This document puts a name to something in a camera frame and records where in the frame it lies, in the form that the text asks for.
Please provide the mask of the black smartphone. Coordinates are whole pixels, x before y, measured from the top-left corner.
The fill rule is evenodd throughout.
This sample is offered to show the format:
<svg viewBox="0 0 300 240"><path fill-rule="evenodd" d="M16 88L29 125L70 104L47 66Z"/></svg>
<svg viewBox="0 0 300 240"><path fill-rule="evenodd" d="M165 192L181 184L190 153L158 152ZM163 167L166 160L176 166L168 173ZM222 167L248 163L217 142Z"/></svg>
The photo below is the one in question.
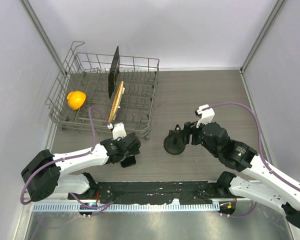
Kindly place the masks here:
<svg viewBox="0 0 300 240"><path fill-rule="evenodd" d="M123 161L120 162L122 168L128 168L134 166L136 164L136 158L134 155L125 158Z"/></svg>

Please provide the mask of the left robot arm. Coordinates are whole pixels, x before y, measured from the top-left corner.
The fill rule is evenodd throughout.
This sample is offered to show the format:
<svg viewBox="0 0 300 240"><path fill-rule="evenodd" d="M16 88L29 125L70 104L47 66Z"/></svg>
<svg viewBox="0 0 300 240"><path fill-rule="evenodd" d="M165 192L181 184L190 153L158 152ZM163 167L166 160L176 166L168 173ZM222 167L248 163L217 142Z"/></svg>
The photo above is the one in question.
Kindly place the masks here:
<svg viewBox="0 0 300 240"><path fill-rule="evenodd" d="M139 138L129 133L68 153L52 154L48 149L41 150L21 171L24 186L20 202L27 205L25 193L29 194L30 201L39 202L60 191L69 191L76 197L81 195L90 200L97 192L94 179L87 173L74 175L74 172L116 163L123 168L133 166L140 147Z"/></svg>

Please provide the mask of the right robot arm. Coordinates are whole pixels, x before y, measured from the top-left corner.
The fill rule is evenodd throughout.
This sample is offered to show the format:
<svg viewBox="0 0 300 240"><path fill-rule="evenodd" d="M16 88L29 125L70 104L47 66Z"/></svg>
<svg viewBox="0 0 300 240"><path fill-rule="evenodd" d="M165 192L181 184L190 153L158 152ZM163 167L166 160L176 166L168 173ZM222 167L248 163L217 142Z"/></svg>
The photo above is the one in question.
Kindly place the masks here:
<svg viewBox="0 0 300 240"><path fill-rule="evenodd" d="M202 145L225 167L254 178L264 187L252 185L237 176L216 184L216 193L223 198L230 194L250 198L285 216L300 229L300 182L280 171L249 145L231 139L218 123L186 122L183 128L185 144Z"/></svg>

